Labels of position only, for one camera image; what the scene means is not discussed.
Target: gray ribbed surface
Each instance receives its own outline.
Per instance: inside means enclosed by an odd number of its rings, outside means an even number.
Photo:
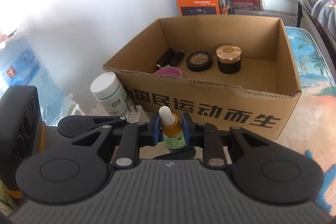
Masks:
[[[10,217],[15,224],[327,223],[314,203],[274,207],[247,198],[226,174],[198,160],[142,160],[118,171],[96,196],[68,206],[27,202]]]

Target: silver screw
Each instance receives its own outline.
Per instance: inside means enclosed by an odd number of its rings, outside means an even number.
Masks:
[[[129,158],[119,158],[115,161],[115,163],[119,166],[130,166],[132,164],[132,160]]]
[[[223,166],[225,164],[225,161],[220,158],[212,158],[208,161],[208,163],[211,166]]]

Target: black tape roll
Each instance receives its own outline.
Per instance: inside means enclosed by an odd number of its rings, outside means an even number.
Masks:
[[[188,56],[186,63],[191,71],[204,71],[212,66],[212,55],[208,52],[195,52]]]

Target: white bottle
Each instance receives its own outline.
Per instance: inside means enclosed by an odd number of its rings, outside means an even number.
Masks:
[[[90,90],[110,115],[125,115],[127,108],[134,105],[114,72],[99,75]]]

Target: gold lid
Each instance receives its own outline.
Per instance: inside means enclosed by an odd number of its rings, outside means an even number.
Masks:
[[[221,63],[234,64],[240,60],[242,50],[233,44],[224,44],[216,50],[217,60]]]

